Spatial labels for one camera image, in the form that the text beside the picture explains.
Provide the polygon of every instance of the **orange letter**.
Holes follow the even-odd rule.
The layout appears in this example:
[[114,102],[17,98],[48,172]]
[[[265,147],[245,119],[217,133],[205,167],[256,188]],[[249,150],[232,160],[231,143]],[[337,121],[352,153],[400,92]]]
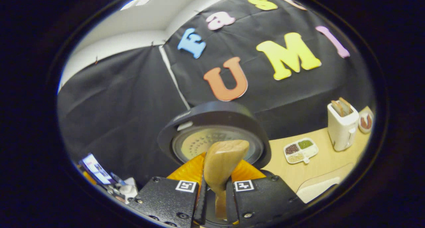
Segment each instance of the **orange letter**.
[[297,7],[297,8],[299,8],[299,9],[301,9],[301,10],[304,10],[304,11],[306,11],[306,10],[307,10],[305,7],[303,7],[303,6],[301,6],[301,5],[296,4],[293,0],[284,0],[284,1],[286,1],[287,3],[289,3],[289,4],[293,5],[294,7]]
[[227,89],[220,76],[220,68],[214,68],[204,75],[204,80],[208,81],[214,96],[221,101],[231,101],[242,96],[248,89],[248,81],[245,74],[239,65],[240,58],[233,57],[223,63],[225,68],[230,69],[233,77],[236,80],[236,87],[234,89]]

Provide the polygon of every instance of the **foam letter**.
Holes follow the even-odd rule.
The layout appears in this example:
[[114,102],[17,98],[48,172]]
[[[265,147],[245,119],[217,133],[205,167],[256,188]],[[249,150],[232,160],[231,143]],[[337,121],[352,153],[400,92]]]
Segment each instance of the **foam letter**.
[[249,3],[254,4],[256,7],[264,11],[277,9],[278,6],[268,0],[248,0]]
[[231,101],[242,96],[248,89],[248,81],[239,65],[240,58],[233,57],[223,63],[225,68],[230,69],[236,80],[234,89],[227,89],[220,76],[221,69],[219,67],[211,69],[204,75],[204,80],[208,81],[214,96],[221,101]]
[[208,29],[214,31],[223,26],[233,24],[235,20],[227,12],[216,12],[207,18],[207,22],[209,22]]
[[273,77],[275,80],[282,80],[290,77],[292,72],[286,69],[284,64],[287,64],[293,71],[299,72],[299,59],[301,59],[301,67],[309,70],[322,65],[307,45],[302,41],[301,35],[298,33],[288,33],[285,35],[286,48],[272,42],[265,41],[257,45],[257,50],[264,52],[270,63],[275,69]]
[[306,8],[304,8],[303,6],[301,6],[301,5],[299,5],[299,4],[296,4],[293,0],[284,0],[284,1],[286,1],[287,3],[289,3],[289,4],[293,5],[294,7],[297,7],[297,8],[299,8],[299,9],[301,9],[301,10],[304,10],[304,11],[306,11],[306,10],[307,10],[307,9],[306,9]]
[[329,31],[328,28],[318,26],[316,27],[316,30],[324,34],[326,38],[328,38],[332,42],[332,44],[334,44],[335,48],[337,48],[337,53],[340,55],[340,57],[342,58],[350,57],[350,53],[348,52],[348,50],[344,48],[343,45],[341,45],[338,39],[336,39],[335,36],[332,35],[332,33]]
[[184,49],[189,51],[193,54],[193,57],[195,59],[199,58],[199,56],[202,54],[202,52],[205,49],[205,46],[207,45],[205,42],[197,43],[202,38],[198,34],[192,34],[194,33],[194,28],[188,28],[185,31],[185,34],[183,34],[182,39],[179,42],[179,45],[177,46],[177,49]]

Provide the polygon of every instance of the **toaster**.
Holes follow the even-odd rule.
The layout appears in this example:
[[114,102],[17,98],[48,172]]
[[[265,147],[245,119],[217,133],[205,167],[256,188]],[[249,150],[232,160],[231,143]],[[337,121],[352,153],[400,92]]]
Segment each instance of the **toaster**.
[[349,148],[356,135],[359,113],[350,105],[352,112],[346,116],[340,116],[332,107],[332,103],[328,104],[328,133],[331,138],[335,151],[343,151]]

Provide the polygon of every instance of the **white compartment tray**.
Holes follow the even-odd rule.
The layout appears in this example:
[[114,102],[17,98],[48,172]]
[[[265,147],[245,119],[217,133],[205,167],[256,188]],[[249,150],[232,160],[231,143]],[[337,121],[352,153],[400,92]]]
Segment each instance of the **white compartment tray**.
[[[299,146],[299,142],[302,142],[302,141],[310,141],[312,145],[304,149],[301,149],[301,147]],[[308,164],[310,162],[310,157],[313,157],[318,152],[319,152],[319,148],[317,147],[316,143],[314,143],[314,141],[308,137],[305,137],[296,142],[290,143],[284,147],[285,158],[287,159],[288,163],[291,163],[291,164],[299,163],[302,161],[305,164]]]

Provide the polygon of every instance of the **wooden spatula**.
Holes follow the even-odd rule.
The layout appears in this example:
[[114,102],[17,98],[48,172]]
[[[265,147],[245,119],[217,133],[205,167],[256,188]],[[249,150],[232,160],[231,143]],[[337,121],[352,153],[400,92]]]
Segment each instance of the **wooden spatula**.
[[226,182],[238,163],[245,157],[249,142],[231,140],[216,142],[207,150],[204,178],[215,193],[215,216],[226,219]]

